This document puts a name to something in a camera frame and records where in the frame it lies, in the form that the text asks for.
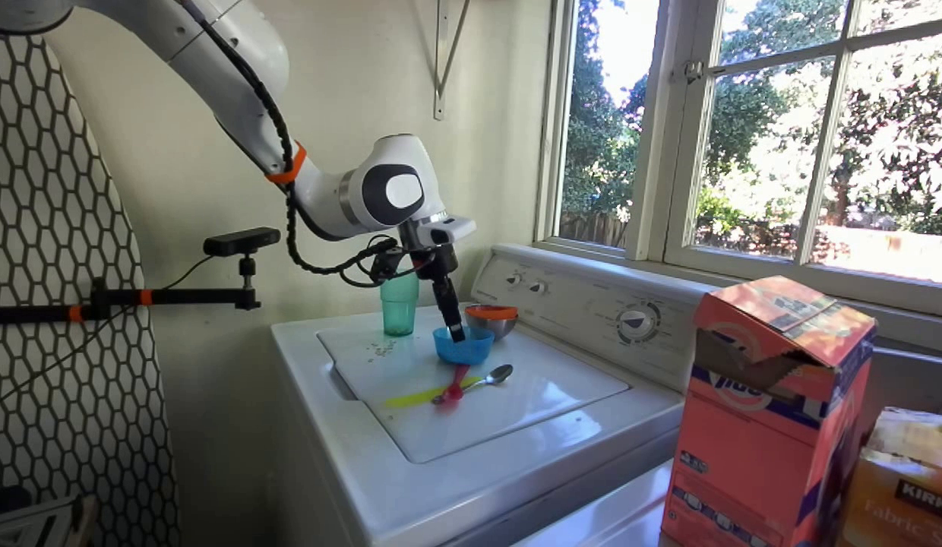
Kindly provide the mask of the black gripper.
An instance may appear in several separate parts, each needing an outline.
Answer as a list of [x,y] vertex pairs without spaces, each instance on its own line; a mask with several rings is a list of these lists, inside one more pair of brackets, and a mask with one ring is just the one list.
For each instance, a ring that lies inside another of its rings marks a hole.
[[412,270],[419,281],[434,281],[434,304],[442,317],[442,325],[451,333],[451,340],[466,340],[466,322],[461,322],[461,311],[460,311],[460,297],[454,288],[451,273],[460,267],[460,260],[454,252],[451,243],[441,245],[427,245],[427,250],[412,250],[410,252]]

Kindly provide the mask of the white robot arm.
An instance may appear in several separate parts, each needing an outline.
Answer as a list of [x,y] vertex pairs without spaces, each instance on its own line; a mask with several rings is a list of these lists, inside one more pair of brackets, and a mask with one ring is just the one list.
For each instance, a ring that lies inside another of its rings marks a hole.
[[434,288],[447,336],[466,338],[451,273],[454,239],[474,221],[447,213],[432,155],[417,134],[381,136],[345,173],[316,169],[276,104],[289,81],[285,44],[251,0],[0,0],[0,33],[49,33],[76,8],[113,18],[166,60],[231,144],[285,194],[289,218],[304,218],[321,239],[399,227],[417,277]]

